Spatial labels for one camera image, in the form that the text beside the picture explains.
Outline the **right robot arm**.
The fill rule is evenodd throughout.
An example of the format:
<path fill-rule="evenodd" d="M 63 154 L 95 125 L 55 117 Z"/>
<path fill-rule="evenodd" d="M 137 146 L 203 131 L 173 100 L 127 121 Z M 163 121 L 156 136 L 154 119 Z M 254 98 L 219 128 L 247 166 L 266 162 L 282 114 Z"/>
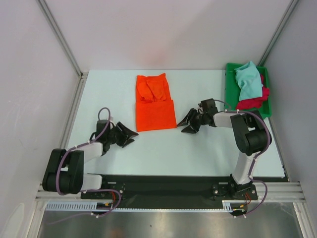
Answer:
<path fill-rule="evenodd" d="M 196 134 L 200 127 L 225 127 L 233 130 L 235 143 L 239 149 L 236 167 L 230 175 L 227 192 L 234 199 L 246 194 L 254 182 L 253 172 L 257 159 L 272 142 L 271 134 L 258 110 L 241 111 L 224 109 L 219 111 L 215 99 L 203 100 L 197 109 L 191 108 L 178 127 L 181 132 Z"/>

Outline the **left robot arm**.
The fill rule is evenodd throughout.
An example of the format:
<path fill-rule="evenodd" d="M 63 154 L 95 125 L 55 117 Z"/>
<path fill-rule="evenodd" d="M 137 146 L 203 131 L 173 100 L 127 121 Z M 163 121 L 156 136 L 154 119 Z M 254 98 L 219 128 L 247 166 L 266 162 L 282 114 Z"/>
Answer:
<path fill-rule="evenodd" d="M 97 121 L 96 131 L 88 142 L 69 150 L 52 150 L 42 181 L 43 190 L 61 194 L 91 190 L 98 198 L 106 197 L 109 185 L 103 182 L 101 175 L 85 172 L 85 163 L 105 155 L 113 144 L 126 147 L 138 135 L 121 122 L 114 124 L 106 119 Z"/>

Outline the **orange t shirt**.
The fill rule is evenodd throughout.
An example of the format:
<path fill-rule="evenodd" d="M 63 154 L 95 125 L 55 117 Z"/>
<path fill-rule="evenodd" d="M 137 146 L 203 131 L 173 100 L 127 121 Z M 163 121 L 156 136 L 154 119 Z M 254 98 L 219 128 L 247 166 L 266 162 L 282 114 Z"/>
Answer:
<path fill-rule="evenodd" d="M 177 127 L 166 74 L 136 77 L 135 122 L 138 132 Z"/>

